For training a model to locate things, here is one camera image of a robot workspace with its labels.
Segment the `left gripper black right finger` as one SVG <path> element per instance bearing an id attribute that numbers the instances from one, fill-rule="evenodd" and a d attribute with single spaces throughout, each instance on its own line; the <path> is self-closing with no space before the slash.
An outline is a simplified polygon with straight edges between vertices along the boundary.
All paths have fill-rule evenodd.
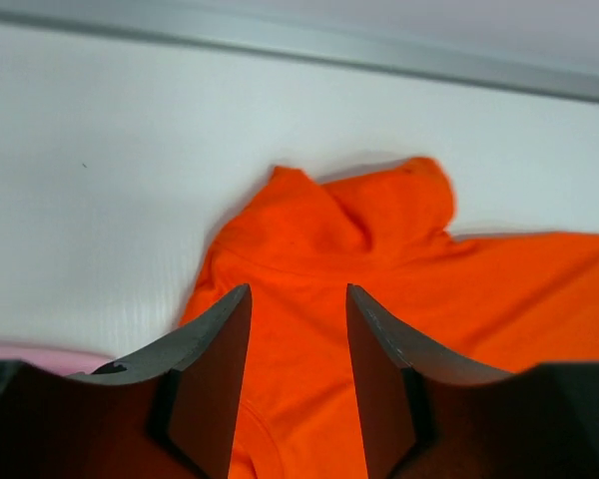
<path id="1" fill-rule="evenodd" d="M 371 478 L 599 478 L 599 362 L 510 373 L 350 285 L 346 323 Z"/>

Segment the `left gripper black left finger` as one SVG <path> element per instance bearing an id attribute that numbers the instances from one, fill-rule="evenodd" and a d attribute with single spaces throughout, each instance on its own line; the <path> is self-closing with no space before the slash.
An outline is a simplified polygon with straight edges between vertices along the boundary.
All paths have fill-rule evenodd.
<path id="1" fill-rule="evenodd" d="M 0 478 L 225 478 L 251 328 L 241 285 L 96 371 L 0 360 Z"/>

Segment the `orange t shirt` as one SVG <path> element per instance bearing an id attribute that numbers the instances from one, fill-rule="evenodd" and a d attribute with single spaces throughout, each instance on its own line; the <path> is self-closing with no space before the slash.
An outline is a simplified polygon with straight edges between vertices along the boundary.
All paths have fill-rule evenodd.
<path id="1" fill-rule="evenodd" d="M 183 319 L 251 288 L 232 477 L 365 476 L 345 319 L 351 284 L 504 370 L 599 360 L 599 235 L 455 239 L 453 213 L 450 181 L 429 158 L 325 184 L 277 167 L 220 230 Z"/>

